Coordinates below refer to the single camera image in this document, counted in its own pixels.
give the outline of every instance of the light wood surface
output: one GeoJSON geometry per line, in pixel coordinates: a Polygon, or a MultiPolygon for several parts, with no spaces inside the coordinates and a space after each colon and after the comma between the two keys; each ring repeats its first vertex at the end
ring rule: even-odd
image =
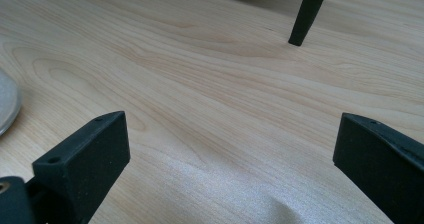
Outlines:
{"type": "Polygon", "coordinates": [[[124,110],[132,159],[91,223],[390,223],[332,162],[342,112],[424,142],[424,0],[0,0],[23,107],[0,176],[124,110]]]}

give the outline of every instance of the screw hole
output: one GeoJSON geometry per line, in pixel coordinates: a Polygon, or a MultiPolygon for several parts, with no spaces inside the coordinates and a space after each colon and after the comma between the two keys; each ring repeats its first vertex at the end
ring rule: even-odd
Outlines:
{"type": "Polygon", "coordinates": [[[3,192],[6,192],[7,189],[9,189],[9,182],[0,182],[0,194],[2,194],[3,192]]]}
{"type": "Polygon", "coordinates": [[[60,157],[52,157],[47,162],[50,164],[54,164],[60,161],[60,157]]]}

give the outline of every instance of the dark object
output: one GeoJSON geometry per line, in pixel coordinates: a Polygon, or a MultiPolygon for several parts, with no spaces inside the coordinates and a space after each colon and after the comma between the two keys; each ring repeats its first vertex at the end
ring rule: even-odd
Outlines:
{"type": "Polygon", "coordinates": [[[88,223],[129,160],[125,113],[100,116],[36,160],[28,183],[0,178],[0,221],[88,223]]]}
{"type": "Polygon", "coordinates": [[[344,113],[333,161],[393,222],[424,223],[424,145],[344,113]]]}
{"type": "Polygon", "coordinates": [[[289,39],[289,43],[295,46],[300,46],[308,34],[315,17],[324,0],[303,0],[297,14],[296,22],[289,39]]]}

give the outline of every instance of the wooden table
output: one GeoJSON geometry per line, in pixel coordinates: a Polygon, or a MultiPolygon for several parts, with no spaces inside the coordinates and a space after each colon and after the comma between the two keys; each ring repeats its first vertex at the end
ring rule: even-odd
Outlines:
{"type": "Polygon", "coordinates": [[[342,112],[424,142],[424,0],[324,6],[297,48],[295,12],[234,0],[0,0],[23,101],[0,176],[124,110],[132,159],[91,223],[388,223],[331,158],[342,112]]]}

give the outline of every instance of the white round object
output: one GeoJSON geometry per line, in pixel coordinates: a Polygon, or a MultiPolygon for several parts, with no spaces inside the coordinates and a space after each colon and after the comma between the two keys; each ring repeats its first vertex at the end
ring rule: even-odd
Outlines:
{"type": "Polygon", "coordinates": [[[16,83],[0,69],[0,135],[13,123],[21,107],[16,83]]]}

